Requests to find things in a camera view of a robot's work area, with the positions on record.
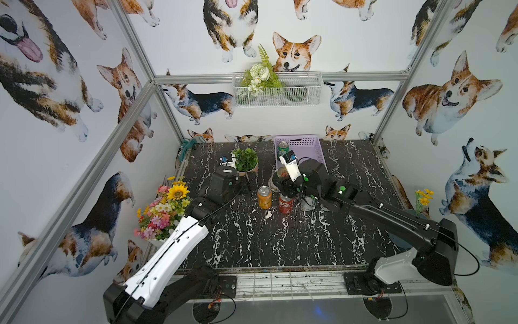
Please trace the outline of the white energy drink can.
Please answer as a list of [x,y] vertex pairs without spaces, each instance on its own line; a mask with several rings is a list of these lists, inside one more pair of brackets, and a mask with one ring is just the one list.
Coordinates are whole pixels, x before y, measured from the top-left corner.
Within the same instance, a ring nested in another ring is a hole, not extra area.
[[313,211],[316,208],[315,200],[311,197],[301,196],[299,204],[304,211]]

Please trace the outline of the red cola can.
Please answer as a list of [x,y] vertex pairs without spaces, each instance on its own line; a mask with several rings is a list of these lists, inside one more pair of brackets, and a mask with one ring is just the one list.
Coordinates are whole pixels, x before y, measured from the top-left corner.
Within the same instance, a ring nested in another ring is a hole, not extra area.
[[279,212],[284,215],[289,215],[293,209],[293,203],[294,203],[293,198],[289,198],[287,196],[280,194],[279,195],[279,204],[278,204]]

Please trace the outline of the orange soda can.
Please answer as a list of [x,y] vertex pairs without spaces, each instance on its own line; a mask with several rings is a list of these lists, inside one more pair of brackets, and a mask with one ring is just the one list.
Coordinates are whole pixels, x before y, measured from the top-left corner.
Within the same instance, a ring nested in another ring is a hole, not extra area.
[[261,186],[258,191],[258,205],[261,209],[272,207],[272,190],[268,186]]

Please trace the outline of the green soda can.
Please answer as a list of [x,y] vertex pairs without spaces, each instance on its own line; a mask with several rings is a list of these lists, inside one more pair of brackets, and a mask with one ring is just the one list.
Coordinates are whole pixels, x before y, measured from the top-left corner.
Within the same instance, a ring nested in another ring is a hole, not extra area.
[[289,152],[289,144],[287,141],[282,140],[277,144],[277,156],[281,157]]

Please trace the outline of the green gold-top can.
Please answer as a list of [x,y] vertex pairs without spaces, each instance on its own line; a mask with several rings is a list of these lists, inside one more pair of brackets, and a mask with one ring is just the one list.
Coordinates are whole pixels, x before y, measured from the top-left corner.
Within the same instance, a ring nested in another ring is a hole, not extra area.
[[289,177],[289,173],[287,172],[285,167],[280,167],[277,169],[268,180],[268,187],[274,192],[279,193],[278,186],[274,183],[274,180],[282,179],[285,177]]

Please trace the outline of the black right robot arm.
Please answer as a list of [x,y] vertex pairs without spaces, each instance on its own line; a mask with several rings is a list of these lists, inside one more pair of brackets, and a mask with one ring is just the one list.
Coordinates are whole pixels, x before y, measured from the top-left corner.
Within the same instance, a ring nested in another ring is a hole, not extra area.
[[373,260],[365,274],[368,283],[377,281],[388,286],[402,280],[426,279],[440,286],[453,284],[459,243],[452,221],[435,222],[386,205],[367,191],[336,180],[315,159],[299,162],[289,152],[279,161],[288,173],[273,180],[282,195],[294,198],[301,194],[333,213],[373,221],[410,245],[406,252]]

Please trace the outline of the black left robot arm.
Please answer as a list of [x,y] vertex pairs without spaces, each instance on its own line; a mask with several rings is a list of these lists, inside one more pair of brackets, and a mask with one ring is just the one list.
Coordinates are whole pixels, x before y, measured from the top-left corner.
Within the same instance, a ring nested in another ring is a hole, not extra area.
[[241,191],[236,168],[218,166],[209,185],[186,208],[185,216],[159,250],[124,285],[103,294],[109,323],[164,323],[176,309],[206,291],[217,272],[204,265],[182,279],[170,280],[187,256],[209,234],[216,214]]

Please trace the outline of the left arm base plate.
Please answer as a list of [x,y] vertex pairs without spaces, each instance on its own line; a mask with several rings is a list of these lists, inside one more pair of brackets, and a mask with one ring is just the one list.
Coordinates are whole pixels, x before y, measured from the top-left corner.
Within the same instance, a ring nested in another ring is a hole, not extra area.
[[232,275],[223,275],[209,279],[200,298],[218,301],[222,297],[235,298],[236,292],[237,277]]

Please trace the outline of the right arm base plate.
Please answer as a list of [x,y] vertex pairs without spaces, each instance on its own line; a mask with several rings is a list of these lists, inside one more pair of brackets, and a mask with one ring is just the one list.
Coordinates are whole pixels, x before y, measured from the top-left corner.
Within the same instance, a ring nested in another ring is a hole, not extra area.
[[374,296],[381,294],[401,294],[399,282],[386,284],[367,272],[344,273],[345,288],[349,295]]

